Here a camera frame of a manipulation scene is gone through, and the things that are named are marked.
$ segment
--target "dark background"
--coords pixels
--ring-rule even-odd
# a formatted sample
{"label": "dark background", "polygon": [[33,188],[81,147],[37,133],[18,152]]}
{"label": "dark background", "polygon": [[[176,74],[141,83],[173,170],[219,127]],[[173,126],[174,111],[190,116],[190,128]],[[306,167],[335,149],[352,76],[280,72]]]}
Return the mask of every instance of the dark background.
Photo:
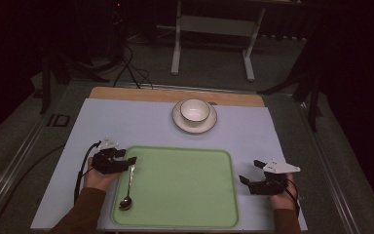
{"label": "dark background", "polygon": [[[41,71],[42,48],[46,40],[81,61],[89,61],[92,54],[106,52],[101,46],[105,42],[89,40],[91,34],[88,32],[107,35],[109,26],[101,25],[108,22],[109,11],[103,12],[106,18],[93,17],[99,19],[98,25],[89,25],[86,19],[77,18],[76,5],[72,1],[49,2],[0,1],[0,123],[34,92],[30,77]],[[126,20],[132,21],[150,37],[154,37],[155,24],[174,24],[175,1],[123,3],[128,10]],[[315,62],[318,63],[321,59],[326,61],[321,90],[327,94],[374,190],[374,1],[341,4],[346,8],[318,24],[316,37],[310,38],[309,50],[302,55],[317,58]],[[282,13],[280,9],[269,12],[261,32],[268,35],[288,33],[283,31],[282,24],[278,26],[269,21]],[[304,35],[310,35],[310,32],[307,29]],[[309,60],[303,57],[300,62],[309,65]]]}

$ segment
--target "floor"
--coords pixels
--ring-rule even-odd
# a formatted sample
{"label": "floor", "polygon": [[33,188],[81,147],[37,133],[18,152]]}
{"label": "floor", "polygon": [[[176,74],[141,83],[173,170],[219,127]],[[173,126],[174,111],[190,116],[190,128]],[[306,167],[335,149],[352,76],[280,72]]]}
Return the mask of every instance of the floor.
{"label": "floor", "polygon": [[[148,81],[155,89],[256,94],[286,78],[305,43],[260,38],[251,56],[256,81],[249,83],[245,80],[241,50],[237,50],[240,42],[223,48],[214,43],[198,45],[185,40],[180,73],[170,75],[171,36],[169,32],[154,45],[142,43],[144,40],[138,37],[128,43],[133,52],[131,64],[143,75],[148,71]],[[130,56],[131,51],[126,49],[126,58]],[[144,77],[134,67],[135,79],[141,82]],[[53,81],[53,100],[47,114],[39,114],[41,100],[31,97],[0,126],[0,233],[42,233],[30,230],[29,226],[61,154],[58,148],[67,141],[91,89],[112,86],[122,68],[118,66],[99,74],[109,83],[96,83],[74,72],[69,86]],[[32,77],[38,87],[40,75]],[[144,80],[141,87],[151,88],[148,81]],[[116,86],[135,88],[127,71]],[[295,179],[304,197],[301,207],[309,228],[307,233],[374,233],[373,192],[326,96],[320,95],[318,132],[313,133],[306,121],[308,103],[295,103],[290,95],[293,90],[294,87],[289,87],[263,99],[286,160],[303,169]],[[52,115],[68,115],[71,121],[66,127],[55,127],[50,124]]]}

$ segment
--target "sleeve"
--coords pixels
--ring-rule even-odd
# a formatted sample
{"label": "sleeve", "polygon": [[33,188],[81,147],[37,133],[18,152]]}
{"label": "sleeve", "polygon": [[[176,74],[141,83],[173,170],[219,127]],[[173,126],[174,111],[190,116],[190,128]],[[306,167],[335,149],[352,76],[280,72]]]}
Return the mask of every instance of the sleeve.
{"label": "sleeve", "polygon": [[296,212],[287,209],[274,211],[275,234],[300,234],[299,220]]}
{"label": "sleeve", "polygon": [[99,189],[83,188],[74,207],[49,233],[94,234],[105,194]]}

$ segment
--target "person's left hand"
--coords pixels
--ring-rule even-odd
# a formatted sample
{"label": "person's left hand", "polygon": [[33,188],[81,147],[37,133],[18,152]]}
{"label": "person's left hand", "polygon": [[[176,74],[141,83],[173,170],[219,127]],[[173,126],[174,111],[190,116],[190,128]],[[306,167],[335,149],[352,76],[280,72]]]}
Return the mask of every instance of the person's left hand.
{"label": "person's left hand", "polygon": [[84,178],[84,187],[91,187],[102,190],[104,192],[107,191],[108,187],[111,185],[114,179],[118,178],[121,173],[115,174],[108,174],[104,175],[97,171],[96,169],[92,169],[91,163],[93,162],[93,157],[88,159],[88,169],[91,169]]}

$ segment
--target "teacup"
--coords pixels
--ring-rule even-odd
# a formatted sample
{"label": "teacup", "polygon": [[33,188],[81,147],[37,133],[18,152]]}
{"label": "teacup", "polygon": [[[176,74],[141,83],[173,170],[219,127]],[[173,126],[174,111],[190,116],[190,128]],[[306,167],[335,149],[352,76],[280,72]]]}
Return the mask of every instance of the teacup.
{"label": "teacup", "polygon": [[191,127],[202,124],[210,114],[210,108],[205,101],[200,99],[188,99],[180,106],[181,116]]}

